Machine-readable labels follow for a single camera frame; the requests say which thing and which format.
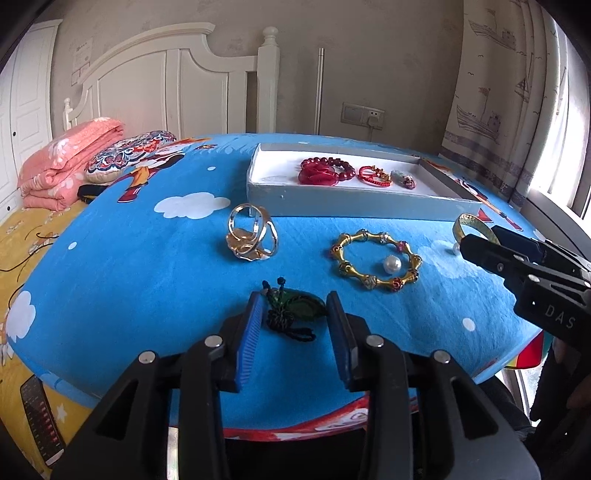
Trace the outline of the gold beaded bangle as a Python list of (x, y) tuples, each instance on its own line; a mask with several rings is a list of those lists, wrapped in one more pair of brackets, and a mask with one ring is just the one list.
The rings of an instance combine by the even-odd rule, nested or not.
[[(355, 242), (371, 241), (384, 246), (394, 247), (397, 253), (407, 257), (408, 268), (401, 276), (391, 276), (388, 279), (382, 279), (374, 274), (360, 272), (345, 257), (346, 246)], [(393, 293), (401, 291), (407, 284), (415, 283), (419, 280), (419, 269), (423, 264), (420, 255), (414, 253), (410, 244), (404, 240), (396, 240), (388, 232), (372, 233), (367, 229), (361, 229), (356, 233), (342, 233), (339, 239), (331, 247), (332, 258), (338, 262), (339, 274), (349, 278), (355, 278), (368, 290), (384, 288)]]

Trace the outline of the gold silver ring brooch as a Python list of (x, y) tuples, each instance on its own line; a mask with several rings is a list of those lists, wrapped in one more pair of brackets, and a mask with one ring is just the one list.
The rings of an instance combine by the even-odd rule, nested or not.
[[(245, 211), (249, 211), (253, 219), (249, 230), (235, 225), (236, 217)], [(269, 212), (262, 206), (251, 203), (238, 204), (230, 211), (226, 226), (228, 226), (228, 234), (225, 236), (226, 246), (236, 258), (253, 262), (270, 259), (276, 255), (279, 248), (279, 235)]]

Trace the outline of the red fabric rose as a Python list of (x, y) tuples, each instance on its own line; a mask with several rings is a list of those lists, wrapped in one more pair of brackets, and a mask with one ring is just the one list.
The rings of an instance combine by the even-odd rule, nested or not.
[(339, 174), (332, 167), (314, 164), (301, 168), (297, 179), (303, 185), (334, 186), (339, 183)]

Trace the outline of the blue cartoon bed sheet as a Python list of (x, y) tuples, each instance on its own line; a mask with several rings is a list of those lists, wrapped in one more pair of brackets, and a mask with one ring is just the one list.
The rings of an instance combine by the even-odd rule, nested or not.
[[(187, 350), (242, 310), (252, 291), (283, 278), (325, 297), (401, 349), (449, 351), (478, 382), (493, 376), (537, 335), (514, 314), (501, 278), (453, 251), (448, 222), (366, 218), (276, 218), (279, 248), (247, 262), (226, 246), (226, 220), (245, 202), (246, 172), (262, 135), (217, 135), (189, 144), (124, 201), (124, 178), (59, 235), (23, 289), (38, 314), (13, 351), (60, 394), (63, 434), (76, 405), (92, 407), (141, 352)], [(407, 241), (423, 259), (419, 280), (393, 293), (339, 274), (332, 243), (361, 229)]]

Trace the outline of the small charm trinket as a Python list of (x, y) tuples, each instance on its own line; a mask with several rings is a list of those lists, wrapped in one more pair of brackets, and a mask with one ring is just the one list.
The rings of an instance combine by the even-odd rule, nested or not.
[(417, 186), (414, 177), (404, 171), (393, 170), (391, 172), (391, 180), (394, 184), (404, 187), (408, 190), (414, 190)]

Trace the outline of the shallow white tray box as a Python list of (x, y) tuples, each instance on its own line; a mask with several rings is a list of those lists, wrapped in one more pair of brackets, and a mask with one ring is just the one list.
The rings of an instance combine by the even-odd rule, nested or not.
[[(416, 186), (379, 187), (359, 178), (334, 186), (304, 185), (298, 181), (301, 162), (315, 157), (339, 158), (356, 169), (376, 166), (386, 174), (401, 172)], [(247, 170), (246, 195), (273, 217), (453, 221), (480, 209), (476, 196), (423, 157), (342, 146), (259, 144)]]

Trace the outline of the black folding fan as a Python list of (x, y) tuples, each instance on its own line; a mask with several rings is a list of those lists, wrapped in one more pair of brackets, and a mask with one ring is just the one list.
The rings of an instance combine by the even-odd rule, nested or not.
[(78, 188), (77, 198), (85, 204), (90, 204), (101, 193), (103, 193), (109, 185), (103, 184), (84, 184)]

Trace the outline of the patterned round pillow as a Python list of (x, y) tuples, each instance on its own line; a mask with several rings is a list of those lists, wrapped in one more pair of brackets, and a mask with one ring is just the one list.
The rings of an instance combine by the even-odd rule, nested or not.
[(160, 147), (176, 141), (169, 131), (155, 130), (121, 139), (97, 153), (88, 163), (85, 178), (92, 184), (107, 184), (116, 180), (122, 171), (141, 161)]

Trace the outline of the black smartphone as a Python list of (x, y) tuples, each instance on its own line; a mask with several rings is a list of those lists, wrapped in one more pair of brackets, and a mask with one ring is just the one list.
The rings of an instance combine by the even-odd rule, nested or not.
[(44, 464), (52, 468), (65, 450), (41, 380), (32, 375), (20, 387), (21, 401), (33, 440)]

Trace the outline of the yellow floral bed sheet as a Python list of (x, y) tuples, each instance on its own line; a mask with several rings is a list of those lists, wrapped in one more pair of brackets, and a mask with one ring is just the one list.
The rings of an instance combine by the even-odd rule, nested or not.
[(35, 479), (48, 479), (51, 468), (37, 450), (21, 401), (20, 387), (33, 372), (13, 351), (38, 314), (23, 287), (45, 251), (84, 208), (80, 201), (63, 211), (21, 208), (1, 224), (1, 420), (35, 470)]

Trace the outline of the folded pink quilt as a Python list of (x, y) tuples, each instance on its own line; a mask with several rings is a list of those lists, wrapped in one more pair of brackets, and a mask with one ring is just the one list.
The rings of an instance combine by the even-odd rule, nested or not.
[(78, 199), (89, 162), (123, 138), (123, 124), (99, 117), (72, 127), (23, 164), (17, 187), (25, 208), (63, 211)]

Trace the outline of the white wooden headboard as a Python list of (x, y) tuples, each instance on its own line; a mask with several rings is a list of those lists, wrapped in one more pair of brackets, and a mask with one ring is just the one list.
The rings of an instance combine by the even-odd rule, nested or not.
[(276, 130), (280, 46), (263, 29), (256, 54), (212, 53), (208, 22), (173, 24), (135, 35), (94, 61), (78, 80), (78, 104), (64, 102), (64, 129), (98, 117), (121, 121), (128, 136), (167, 130), (178, 138), (243, 134), (247, 81), (256, 75), (256, 132)]

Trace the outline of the silver metal pole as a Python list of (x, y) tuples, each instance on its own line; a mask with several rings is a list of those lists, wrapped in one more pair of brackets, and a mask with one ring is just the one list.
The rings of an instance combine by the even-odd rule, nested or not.
[(318, 48), (317, 80), (315, 81), (315, 135), (321, 134), (322, 125), (322, 93), (324, 93), (325, 48)]

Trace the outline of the wall switch and socket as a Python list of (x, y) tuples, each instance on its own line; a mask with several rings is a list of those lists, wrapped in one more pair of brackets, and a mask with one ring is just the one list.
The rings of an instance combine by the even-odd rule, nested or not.
[(386, 112), (382, 109), (353, 103), (342, 103), (341, 122), (349, 125), (382, 130)]

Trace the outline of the paper notice on wall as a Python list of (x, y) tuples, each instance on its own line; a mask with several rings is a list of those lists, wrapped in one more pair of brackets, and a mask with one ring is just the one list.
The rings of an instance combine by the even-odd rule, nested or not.
[(79, 45), (73, 54), (71, 85), (74, 86), (89, 68), (92, 56), (93, 39), (90, 38)]

